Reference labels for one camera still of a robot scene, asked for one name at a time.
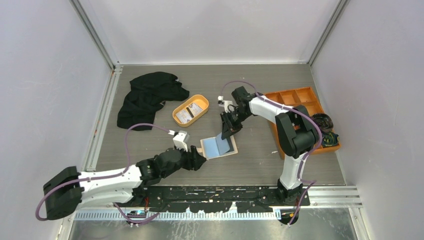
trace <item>blue notebook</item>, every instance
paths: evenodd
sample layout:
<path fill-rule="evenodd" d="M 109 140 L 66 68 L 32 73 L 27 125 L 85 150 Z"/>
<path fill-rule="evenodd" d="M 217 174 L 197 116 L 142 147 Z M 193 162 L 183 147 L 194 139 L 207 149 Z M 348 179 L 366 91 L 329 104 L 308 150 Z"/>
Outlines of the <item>blue notebook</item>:
<path fill-rule="evenodd" d="M 230 137 L 222 140 L 221 134 L 222 133 L 218 134 L 216 137 L 203 139 L 203 150 L 205 158 L 217 158 L 234 151 L 233 143 Z"/>

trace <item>ventilation grille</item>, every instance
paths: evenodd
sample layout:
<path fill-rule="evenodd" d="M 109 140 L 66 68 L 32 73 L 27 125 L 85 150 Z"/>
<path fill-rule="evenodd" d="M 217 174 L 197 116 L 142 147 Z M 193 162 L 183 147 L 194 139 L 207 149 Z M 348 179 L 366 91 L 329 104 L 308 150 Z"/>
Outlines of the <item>ventilation grille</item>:
<path fill-rule="evenodd" d="M 280 218 L 280 211 L 275 212 L 247 212 L 237 213 L 237 210 L 228 212 L 162 212 L 155 218 L 157 221 L 197 221 L 197 220 L 275 220 Z M 123 221 L 125 220 L 117 210 L 79 210 L 76 213 L 75 221 Z"/>

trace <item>orange tray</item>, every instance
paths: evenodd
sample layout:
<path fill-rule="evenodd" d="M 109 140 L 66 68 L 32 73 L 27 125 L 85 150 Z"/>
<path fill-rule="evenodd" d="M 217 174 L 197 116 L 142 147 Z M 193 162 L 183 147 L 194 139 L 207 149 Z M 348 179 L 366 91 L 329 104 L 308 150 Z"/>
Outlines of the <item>orange tray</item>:
<path fill-rule="evenodd" d="M 191 119 L 189 122 L 182 123 L 178 119 L 177 113 L 179 111 L 185 109 L 186 107 L 188 107 L 192 103 L 197 104 L 202 109 L 202 111 L 197 116 L 193 117 L 193 119 Z M 186 128 L 186 127 L 190 126 L 192 123 L 194 123 L 201 116 L 203 116 L 208 111 L 208 109 L 209 109 L 209 101 L 203 95 L 196 94 L 196 95 L 193 95 L 192 97 L 190 97 L 187 101 L 185 101 L 179 107 L 175 108 L 175 110 L 172 112 L 172 117 L 178 125 L 180 125 L 183 128 Z"/>
<path fill-rule="evenodd" d="M 323 108 L 321 107 L 320 101 L 318 101 L 317 96 L 311 87 L 302 87 L 296 89 L 290 89 L 285 91 L 274 91 L 265 93 L 265 96 L 272 101 L 275 101 L 280 104 L 289 105 L 289 106 L 299 106 L 303 105 L 306 107 L 307 112 L 310 116 L 314 114 L 324 113 Z M 269 122 L 269 125 L 272 130 L 272 134 L 274 135 L 275 143 L 278 148 L 279 155 L 282 159 L 284 159 L 284 151 L 281 149 L 277 134 L 277 126 Z M 342 145 L 340 142 L 336 146 L 323 147 L 319 146 L 312 154 L 322 154 L 328 152 L 334 152 L 338 150 Z"/>

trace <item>black mounting plate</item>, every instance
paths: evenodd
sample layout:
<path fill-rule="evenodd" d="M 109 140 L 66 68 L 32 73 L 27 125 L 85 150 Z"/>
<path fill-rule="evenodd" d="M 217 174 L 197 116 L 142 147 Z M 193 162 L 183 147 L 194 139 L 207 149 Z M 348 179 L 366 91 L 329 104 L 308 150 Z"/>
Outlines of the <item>black mounting plate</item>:
<path fill-rule="evenodd" d="M 233 202 L 238 213 L 272 212 L 271 207 L 296 206 L 298 198 L 279 202 L 276 197 L 276 186 L 150 186 L 145 189 L 148 207 L 153 212 L 166 209 L 172 213 L 183 213 L 188 207 L 193 213 L 203 210 L 205 213 L 227 212 Z M 127 202 L 122 207 L 144 207 L 144 201 Z M 309 206 L 306 193 L 302 206 Z"/>

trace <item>black cable bundle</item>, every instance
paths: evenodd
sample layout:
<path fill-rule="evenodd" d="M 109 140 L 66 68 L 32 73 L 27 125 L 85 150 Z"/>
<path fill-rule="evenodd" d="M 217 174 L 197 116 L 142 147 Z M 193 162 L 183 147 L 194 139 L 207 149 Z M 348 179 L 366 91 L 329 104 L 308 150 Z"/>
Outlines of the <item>black cable bundle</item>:
<path fill-rule="evenodd" d="M 339 135 L 332 132 L 334 124 L 330 116 L 325 113 L 316 113 L 311 118 L 321 130 L 321 146 L 323 148 L 334 147 L 339 144 Z"/>

